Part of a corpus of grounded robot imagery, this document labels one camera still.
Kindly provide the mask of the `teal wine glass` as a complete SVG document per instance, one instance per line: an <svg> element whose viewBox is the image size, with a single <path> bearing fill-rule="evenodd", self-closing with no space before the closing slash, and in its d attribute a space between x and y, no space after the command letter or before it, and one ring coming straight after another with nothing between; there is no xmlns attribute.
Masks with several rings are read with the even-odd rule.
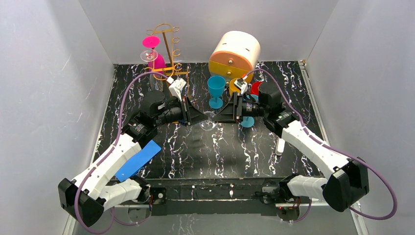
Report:
<svg viewBox="0 0 415 235"><path fill-rule="evenodd" d="M255 94L250 95L255 101L258 101L258 96ZM253 117L243 117L243 121L240 123L244 128L251 128L254 125L254 118Z"/></svg>
<svg viewBox="0 0 415 235"><path fill-rule="evenodd" d="M208 92L212 96L209 100L209 105L213 109L220 109L223 106L222 94L225 90L226 81L221 76L212 76L208 79Z"/></svg>

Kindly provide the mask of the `red plastic wine glass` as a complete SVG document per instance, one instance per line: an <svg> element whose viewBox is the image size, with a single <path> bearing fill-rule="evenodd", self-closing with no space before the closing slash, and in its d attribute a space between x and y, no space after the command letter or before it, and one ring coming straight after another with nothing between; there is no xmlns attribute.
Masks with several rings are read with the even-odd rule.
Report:
<svg viewBox="0 0 415 235"><path fill-rule="evenodd" d="M262 84L262 82L254 82L254 83L252 83L251 90L250 90L250 94L253 94L253 95L258 96L259 95L259 86L261 84Z"/></svg>

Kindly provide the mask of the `clear wine glass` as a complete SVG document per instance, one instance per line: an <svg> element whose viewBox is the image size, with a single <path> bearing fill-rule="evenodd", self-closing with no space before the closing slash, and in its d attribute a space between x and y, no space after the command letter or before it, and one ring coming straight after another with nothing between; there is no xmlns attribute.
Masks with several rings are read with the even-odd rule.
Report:
<svg viewBox="0 0 415 235"><path fill-rule="evenodd" d="M143 51L140 57L144 62L147 62L150 71L165 68L164 58L154 48ZM149 82L152 91L163 91L161 76L152 74Z"/></svg>
<svg viewBox="0 0 415 235"><path fill-rule="evenodd" d="M213 118L215 117L215 113L211 111L206 111L204 114L207 116L207 120L204 120L200 123L200 127L205 131L212 131L216 126L216 123L213 122Z"/></svg>

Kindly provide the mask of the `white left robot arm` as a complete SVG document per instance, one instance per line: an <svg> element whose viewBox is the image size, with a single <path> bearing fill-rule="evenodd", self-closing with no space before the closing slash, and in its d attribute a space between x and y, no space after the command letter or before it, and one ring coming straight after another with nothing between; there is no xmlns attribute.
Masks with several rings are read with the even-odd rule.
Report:
<svg viewBox="0 0 415 235"><path fill-rule="evenodd" d="M173 122L189 126L207 119L186 96L166 98L163 92L149 92L103 155L72 180L64 178L58 184L61 207L89 228L104 211L116 205L150 198L150 185L137 176L112 186L107 184L129 159L157 135L159 126Z"/></svg>

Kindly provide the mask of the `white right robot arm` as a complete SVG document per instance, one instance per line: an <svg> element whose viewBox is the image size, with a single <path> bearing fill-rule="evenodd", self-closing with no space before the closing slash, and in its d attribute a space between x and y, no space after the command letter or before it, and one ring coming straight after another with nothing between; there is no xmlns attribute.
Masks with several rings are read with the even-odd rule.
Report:
<svg viewBox="0 0 415 235"><path fill-rule="evenodd" d="M275 85L261 84L258 101L233 93L213 121L238 123L243 117L261 117L269 131L293 145L323 173L323 177L292 174L284 178L279 182L277 195L280 198L317 198L343 212L369 193L367 168L359 160L330 150L303 127L299 116L283 107L282 94Z"/></svg>

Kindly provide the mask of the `yellow plastic wine glass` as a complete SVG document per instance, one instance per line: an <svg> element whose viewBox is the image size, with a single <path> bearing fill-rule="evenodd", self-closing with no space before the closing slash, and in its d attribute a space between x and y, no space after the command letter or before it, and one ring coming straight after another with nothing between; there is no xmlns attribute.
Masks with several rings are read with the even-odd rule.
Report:
<svg viewBox="0 0 415 235"><path fill-rule="evenodd" d="M232 97L232 95L233 95L233 93L240 93L241 92L241 90L234 84L234 83L230 83L230 85L229 85L229 94L230 94L230 97Z"/></svg>

